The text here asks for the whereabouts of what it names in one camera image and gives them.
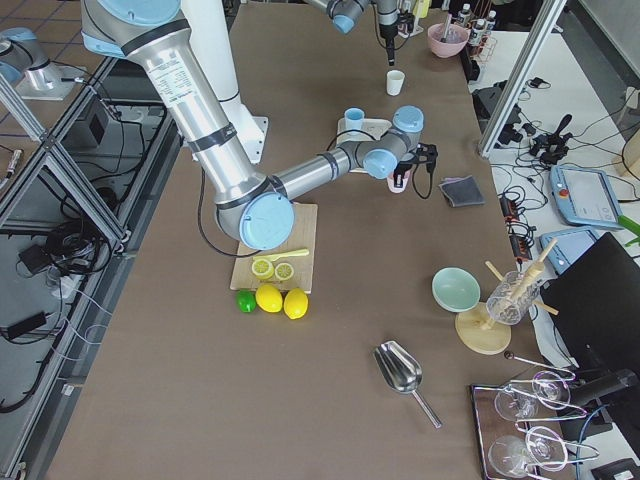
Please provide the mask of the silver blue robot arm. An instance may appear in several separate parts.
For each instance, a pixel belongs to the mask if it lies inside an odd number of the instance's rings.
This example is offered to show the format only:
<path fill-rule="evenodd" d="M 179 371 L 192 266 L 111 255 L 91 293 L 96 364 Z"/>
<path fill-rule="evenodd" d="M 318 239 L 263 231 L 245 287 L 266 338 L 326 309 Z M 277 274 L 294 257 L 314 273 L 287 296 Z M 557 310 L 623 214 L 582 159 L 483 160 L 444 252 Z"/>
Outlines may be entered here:
<path fill-rule="evenodd" d="M 354 168 L 376 179 L 434 158 L 423 144 L 423 112 L 402 106 L 373 141 L 349 139 L 335 149 L 272 176 L 256 170 L 212 83 L 235 68 L 222 4 L 198 1 L 84 1 L 85 47 L 140 65 L 213 183 L 216 222 L 228 236 L 269 250 L 290 236 L 294 198 Z"/>
<path fill-rule="evenodd" d="M 386 52 L 389 66 L 396 64 L 395 52 L 400 49 L 395 45 L 399 26 L 406 25 L 411 29 L 415 19 L 410 8 L 400 6 L 397 1 L 392 0 L 309 0 L 306 4 L 325 13 L 342 34 L 353 30 L 371 6 L 375 15 L 376 39 Z"/>

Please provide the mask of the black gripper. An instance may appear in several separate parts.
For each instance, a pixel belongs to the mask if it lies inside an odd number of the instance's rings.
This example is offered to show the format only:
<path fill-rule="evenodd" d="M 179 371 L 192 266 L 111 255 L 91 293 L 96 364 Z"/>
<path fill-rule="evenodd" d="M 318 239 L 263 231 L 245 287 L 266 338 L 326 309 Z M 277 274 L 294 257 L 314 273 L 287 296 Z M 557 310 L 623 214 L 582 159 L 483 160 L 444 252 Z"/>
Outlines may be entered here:
<path fill-rule="evenodd" d="M 395 65 L 395 38 L 398 27 L 411 27 L 414 15 L 410 11 L 376 10 L 376 36 L 380 45 L 385 48 L 388 66 Z"/>
<path fill-rule="evenodd" d="M 436 145 L 419 143 L 416 151 L 410 153 L 409 159 L 400 161 L 393 172 L 400 173 L 406 170 L 411 170 L 412 166 L 418 167 L 419 165 L 424 164 L 427 173 L 429 174 L 429 187 L 432 187 L 437 157 L 438 150 Z"/>

